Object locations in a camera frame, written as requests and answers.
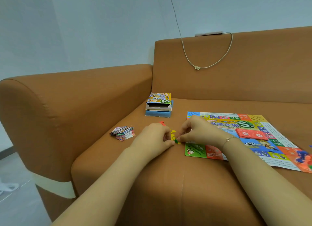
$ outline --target power cord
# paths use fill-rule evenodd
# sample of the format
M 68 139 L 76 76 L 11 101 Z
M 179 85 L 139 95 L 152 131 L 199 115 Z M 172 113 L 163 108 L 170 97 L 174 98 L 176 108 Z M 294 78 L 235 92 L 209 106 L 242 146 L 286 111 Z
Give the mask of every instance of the power cord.
M 177 15 L 176 15 L 176 13 L 175 13 L 175 9 L 174 9 L 174 16 L 175 16 L 176 22 L 177 22 Z M 220 62 L 220 61 L 227 55 L 227 53 L 229 52 L 229 50 L 230 50 L 230 48 L 231 48 L 231 46 L 232 46 L 233 34 L 230 33 L 230 32 L 223 33 L 223 34 L 230 34 L 230 35 L 231 35 L 231 43 L 230 43 L 230 46 L 229 46 L 227 52 L 224 54 L 224 56 L 221 57 L 221 59 L 220 59 L 219 61 L 217 61 L 216 63 L 214 63 L 214 64 L 212 64 L 212 65 L 210 65 L 210 66 L 207 66 L 207 67 L 194 66 L 194 65 L 190 62 L 190 60 L 188 59 L 188 56 L 187 56 L 186 53 L 185 53 L 184 43 L 183 43 L 183 39 L 182 39 L 182 35 L 181 35 L 181 31 L 180 31 L 178 22 L 177 22 L 177 28 L 178 28 L 178 30 L 179 30 L 179 34 L 180 34 L 180 37 L 181 37 L 181 42 L 182 42 L 182 47 L 183 47 L 183 51 L 184 51 L 185 57 L 186 57 L 186 59 L 188 60 L 188 62 L 189 62 L 196 70 L 200 70 L 200 69 L 209 68 L 209 67 L 214 66 L 215 64 L 217 64 L 218 62 Z

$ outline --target tiled floor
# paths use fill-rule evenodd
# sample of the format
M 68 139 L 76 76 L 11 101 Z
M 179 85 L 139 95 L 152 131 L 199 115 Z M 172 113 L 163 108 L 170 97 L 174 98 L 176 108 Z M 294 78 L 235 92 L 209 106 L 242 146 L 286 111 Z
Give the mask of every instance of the tiled floor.
M 43 206 L 32 176 L 17 153 L 0 160 L 0 178 L 4 183 L 18 183 L 14 192 L 0 195 L 1 226 L 49 226 L 51 220 Z

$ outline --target person's left arm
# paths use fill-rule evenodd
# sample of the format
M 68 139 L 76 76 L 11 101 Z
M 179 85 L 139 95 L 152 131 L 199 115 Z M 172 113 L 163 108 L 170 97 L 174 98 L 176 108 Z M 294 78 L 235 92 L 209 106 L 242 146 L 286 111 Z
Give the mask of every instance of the person's left arm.
M 174 145 L 170 129 L 160 123 L 145 127 L 130 147 L 52 226 L 115 225 L 136 177 L 144 166 Z

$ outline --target brown leather sofa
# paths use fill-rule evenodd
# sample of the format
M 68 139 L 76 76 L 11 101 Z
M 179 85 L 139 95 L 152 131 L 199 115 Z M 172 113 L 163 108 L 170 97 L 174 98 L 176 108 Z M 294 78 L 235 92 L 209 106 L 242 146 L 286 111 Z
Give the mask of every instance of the brown leather sofa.
M 184 38 L 185 50 L 195 65 L 208 66 L 223 56 L 230 38 L 229 34 Z M 159 121 L 178 130 L 187 111 L 259 114 L 311 153 L 311 44 L 312 27 L 235 33 L 221 62 L 195 70 L 185 58 L 181 39 L 161 40 L 155 43 L 154 66 L 5 79 L 0 82 L 0 118 L 25 166 L 34 173 L 54 220 L 134 140 L 111 137 L 116 126 L 134 126 L 139 134 Z M 144 115 L 151 91 L 172 94 L 170 118 Z M 276 171 L 312 199 L 312 174 Z M 64 191 L 74 189 L 73 194 L 64 193 L 63 186 Z M 187 157 L 181 144 L 144 168 L 117 222 L 263 224 L 227 161 Z

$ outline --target red card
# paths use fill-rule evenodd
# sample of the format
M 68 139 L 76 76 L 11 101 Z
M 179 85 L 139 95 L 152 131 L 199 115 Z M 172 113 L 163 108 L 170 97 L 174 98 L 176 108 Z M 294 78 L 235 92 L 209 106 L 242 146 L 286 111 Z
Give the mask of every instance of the red card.
M 240 138 L 257 139 L 257 140 L 269 140 L 262 131 L 235 129 Z

